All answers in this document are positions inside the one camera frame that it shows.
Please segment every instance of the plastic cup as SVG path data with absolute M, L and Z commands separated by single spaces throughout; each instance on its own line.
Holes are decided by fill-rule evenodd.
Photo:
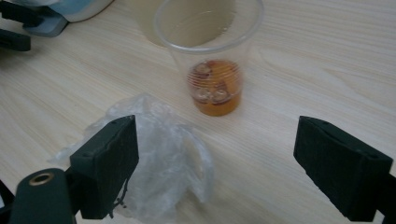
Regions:
M 239 106 L 249 40 L 262 18 L 262 0 L 165 0 L 157 10 L 155 32 L 202 113 L 222 116 Z

